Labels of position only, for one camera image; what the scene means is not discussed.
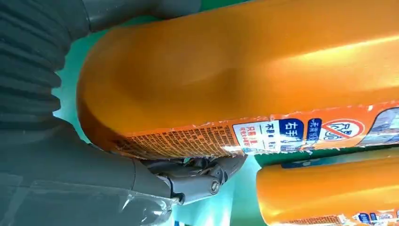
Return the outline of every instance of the plastic wrap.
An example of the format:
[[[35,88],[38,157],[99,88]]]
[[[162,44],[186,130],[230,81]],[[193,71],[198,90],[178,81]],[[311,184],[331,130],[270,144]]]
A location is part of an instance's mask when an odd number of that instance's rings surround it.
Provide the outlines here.
[[[120,188],[0,174],[0,226],[152,226],[169,218],[173,204]]]

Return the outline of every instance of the white label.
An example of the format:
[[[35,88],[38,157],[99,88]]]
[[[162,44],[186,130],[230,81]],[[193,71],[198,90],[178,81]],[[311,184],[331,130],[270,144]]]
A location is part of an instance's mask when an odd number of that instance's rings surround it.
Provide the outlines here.
[[[250,153],[279,153],[279,120],[233,125],[239,145]]]

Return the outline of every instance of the orange bottle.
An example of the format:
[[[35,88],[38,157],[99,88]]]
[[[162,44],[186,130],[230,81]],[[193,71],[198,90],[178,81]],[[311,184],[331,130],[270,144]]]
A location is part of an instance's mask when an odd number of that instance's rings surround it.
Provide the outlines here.
[[[256,187],[268,225],[393,225],[399,222],[399,148],[274,165]]]
[[[394,143],[362,141],[399,106],[398,8],[258,0],[112,30],[81,71],[82,128],[141,158]]]

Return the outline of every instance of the bottle label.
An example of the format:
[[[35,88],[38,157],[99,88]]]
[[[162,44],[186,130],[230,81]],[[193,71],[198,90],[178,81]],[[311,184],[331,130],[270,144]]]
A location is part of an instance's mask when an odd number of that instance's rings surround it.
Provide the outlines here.
[[[396,225],[399,222],[399,212],[392,210],[378,210],[373,212],[358,212],[347,217],[344,214],[327,215],[323,217],[304,218],[297,220],[290,220],[274,226],[282,225],[318,225],[318,226],[355,226],[355,225],[374,225],[387,226]]]
[[[112,140],[145,159],[311,152],[399,143],[399,101],[155,129]]]

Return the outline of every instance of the metal bolt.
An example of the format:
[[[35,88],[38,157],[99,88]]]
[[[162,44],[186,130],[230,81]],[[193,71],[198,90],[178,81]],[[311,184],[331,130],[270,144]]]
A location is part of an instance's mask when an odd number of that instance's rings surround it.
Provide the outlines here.
[[[217,193],[219,191],[219,187],[220,187],[219,182],[214,180],[211,186],[212,193]]]

